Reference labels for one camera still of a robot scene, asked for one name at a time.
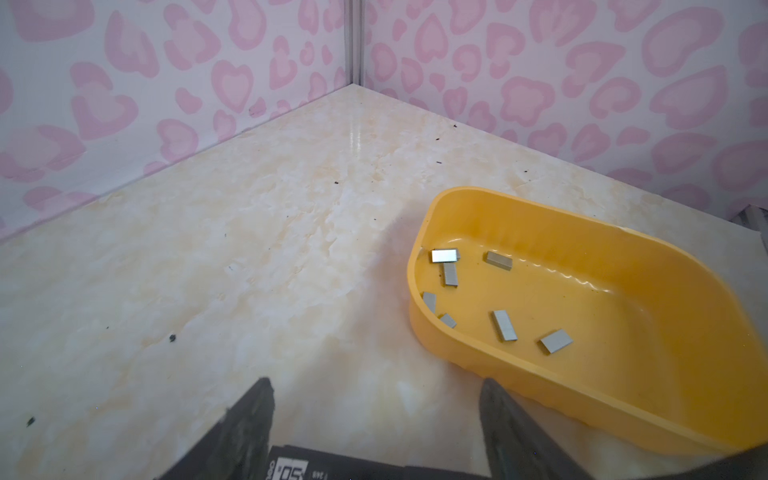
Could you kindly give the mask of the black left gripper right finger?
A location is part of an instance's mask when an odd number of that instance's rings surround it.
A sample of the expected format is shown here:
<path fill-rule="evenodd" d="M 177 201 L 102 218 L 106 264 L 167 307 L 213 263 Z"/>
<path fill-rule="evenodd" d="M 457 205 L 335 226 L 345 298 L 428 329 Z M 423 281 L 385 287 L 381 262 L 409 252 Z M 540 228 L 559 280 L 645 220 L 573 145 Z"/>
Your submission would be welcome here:
<path fill-rule="evenodd" d="M 483 381 L 480 421 L 493 479 L 589 479 L 494 379 Z"/>

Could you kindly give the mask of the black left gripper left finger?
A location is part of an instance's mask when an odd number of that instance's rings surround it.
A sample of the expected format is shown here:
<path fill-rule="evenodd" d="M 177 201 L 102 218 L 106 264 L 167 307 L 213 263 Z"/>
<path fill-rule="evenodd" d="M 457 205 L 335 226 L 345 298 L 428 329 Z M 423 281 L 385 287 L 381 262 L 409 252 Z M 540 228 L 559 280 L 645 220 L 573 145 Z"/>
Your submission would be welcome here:
<path fill-rule="evenodd" d="M 262 377 L 161 477 L 263 479 L 274 411 L 274 389 Z"/>

